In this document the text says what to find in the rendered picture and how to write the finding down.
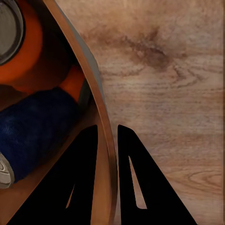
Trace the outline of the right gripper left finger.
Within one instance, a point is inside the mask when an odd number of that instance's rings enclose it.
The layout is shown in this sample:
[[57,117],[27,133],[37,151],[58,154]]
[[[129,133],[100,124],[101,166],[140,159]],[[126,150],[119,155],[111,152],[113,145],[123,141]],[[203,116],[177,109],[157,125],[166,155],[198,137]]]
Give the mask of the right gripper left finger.
[[93,125],[77,135],[7,225],[90,225],[97,150]]

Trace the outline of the can of soda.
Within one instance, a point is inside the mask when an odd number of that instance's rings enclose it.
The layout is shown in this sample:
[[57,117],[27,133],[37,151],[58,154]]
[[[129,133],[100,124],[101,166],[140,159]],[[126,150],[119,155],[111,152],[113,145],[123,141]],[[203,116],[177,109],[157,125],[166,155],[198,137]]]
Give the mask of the can of soda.
[[0,84],[52,90],[69,71],[68,54],[28,0],[0,0]]
[[[32,95],[37,90],[29,90],[12,86],[15,90]],[[92,100],[92,91],[79,63],[69,60],[69,71],[66,79],[56,87],[67,93],[80,111],[87,108]]]
[[0,112],[0,188],[25,179],[77,126],[79,112],[61,89],[37,91]]

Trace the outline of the trash can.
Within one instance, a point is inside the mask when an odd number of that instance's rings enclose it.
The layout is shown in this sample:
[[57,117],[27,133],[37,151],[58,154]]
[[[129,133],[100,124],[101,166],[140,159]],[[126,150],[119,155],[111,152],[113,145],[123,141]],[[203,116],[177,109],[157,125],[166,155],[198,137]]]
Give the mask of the trash can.
[[[79,112],[74,130],[25,179],[9,188],[0,188],[0,225],[7,225],[77,135],[93,125],[97,125],[98,145],[90,225],[113,225],[118,194],[117,159],[97,61],[55,0],[28,1],[61,42],[69,60],[80,64],[93,96],[90,105]],[[0,112],[28,96],[0,84]]]

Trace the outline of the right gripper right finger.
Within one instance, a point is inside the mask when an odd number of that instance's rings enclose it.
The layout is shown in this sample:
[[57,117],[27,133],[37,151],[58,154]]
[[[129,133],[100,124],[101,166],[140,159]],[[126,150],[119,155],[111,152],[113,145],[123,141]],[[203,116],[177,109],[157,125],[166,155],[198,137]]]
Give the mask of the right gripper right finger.
[[[147,209],[136,205],[131,158]],[[118,125],[121,225],[197,225],[135,131]]]

